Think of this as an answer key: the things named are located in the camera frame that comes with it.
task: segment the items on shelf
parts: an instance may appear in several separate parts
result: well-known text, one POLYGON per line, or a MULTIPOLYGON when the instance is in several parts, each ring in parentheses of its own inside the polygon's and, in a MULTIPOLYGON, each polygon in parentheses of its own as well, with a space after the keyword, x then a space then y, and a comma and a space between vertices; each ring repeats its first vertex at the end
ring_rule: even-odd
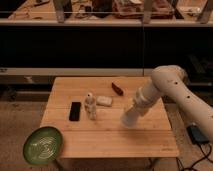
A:
MULTIPOLYGON (((117 18, 141 18, 144 0, 113 0, 112 12, 117 18)), ((172 18, 174 9, 167 0, 153 0, 152 18, 172 18)))

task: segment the black cable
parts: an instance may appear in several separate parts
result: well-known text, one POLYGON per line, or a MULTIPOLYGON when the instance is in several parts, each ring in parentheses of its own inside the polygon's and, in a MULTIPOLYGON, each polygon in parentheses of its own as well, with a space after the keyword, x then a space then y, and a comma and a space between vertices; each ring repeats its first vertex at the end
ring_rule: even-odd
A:
MULTIPOLYGON (((198 147, 200 148, 200 150, 201 150, 201 152, 203 153, 203 155, 204 156, 206 156, 206 153, 203 151, 203 148, 202 148, 202 146, 201 145, 198 145, 198 147)), ((210 163, 213 163, 213 160, 212 159, 210 159, 208 156, 207 156, 207 158, 206 158, 210 163)))
POLYGON ((186 167, 186 168, 184 168, 184 166, 183 166, 181 160, 180 160, 179 158, 176 158, 176 159, 177 159, 177 162, 178 162, 178 167, 179 167, 179 170, 180 170, 180 171, 198 171, 197 169, 194 168, 195 165, 197 165, 198 163, 200 163, 201 161, 203 161, 203 160, 205 160, 205 159, 207 159, 208 161, 210 161, 211 163, 213 163, 212 160, 209 159, 209 156, 210 156, 211 153, 212 153, 212 146, 211 146, 210 144, 208 144, 208 145, 209 145, 209 152, 206 154, 206 153, 203 151, 201 145, 200 145, 200 144, 197 144, 197 145, 198 145, 198 147, 201 149, 201 152, 203 153, 204 156, 203 156, 202 158, 200 158, 199 160, 195 161, 190 167, 186 167))

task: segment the small white object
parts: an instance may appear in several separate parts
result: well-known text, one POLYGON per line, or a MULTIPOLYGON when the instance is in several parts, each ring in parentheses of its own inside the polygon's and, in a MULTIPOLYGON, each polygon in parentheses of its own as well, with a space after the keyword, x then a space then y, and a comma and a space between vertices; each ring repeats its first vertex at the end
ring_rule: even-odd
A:
POLYGON ((101 106, 112 106, 112 98, 107 96, 98 96, 96 99, 97 105, 101 106))
POLYGON ((96 100, 92 93, 87 93, 85 101, 84 101, 84 107, 89 119, 95 120, 97 118, 96 100))

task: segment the table leg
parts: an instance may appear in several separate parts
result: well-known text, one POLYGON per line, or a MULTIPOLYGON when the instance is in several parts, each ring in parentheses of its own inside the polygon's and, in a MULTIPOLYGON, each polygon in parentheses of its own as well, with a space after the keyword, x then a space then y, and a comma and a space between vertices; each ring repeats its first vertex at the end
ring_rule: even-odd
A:
POLYGON ((150 165, 147 166, 145 169, 152 171, 154 167, 156 166, 156 164, 160 161, 160 158, 154 158, 153 161, 149 158, 149 161, 150 161, 150 165))
POLYGON ((54 166, 58 169, 58 171, 66 171, 63 166, 55 159, 53 160, 54 166))

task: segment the green plate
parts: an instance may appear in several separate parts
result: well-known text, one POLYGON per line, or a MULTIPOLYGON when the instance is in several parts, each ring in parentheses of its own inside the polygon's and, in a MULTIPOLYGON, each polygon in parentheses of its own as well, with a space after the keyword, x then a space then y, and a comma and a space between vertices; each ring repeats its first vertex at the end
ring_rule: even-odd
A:
POLYGON ((23 148, 24 158, 31 165, 49 164, 60 153, 62 141, 62 135, 56 128, 39 128, 27 138, 23 148))

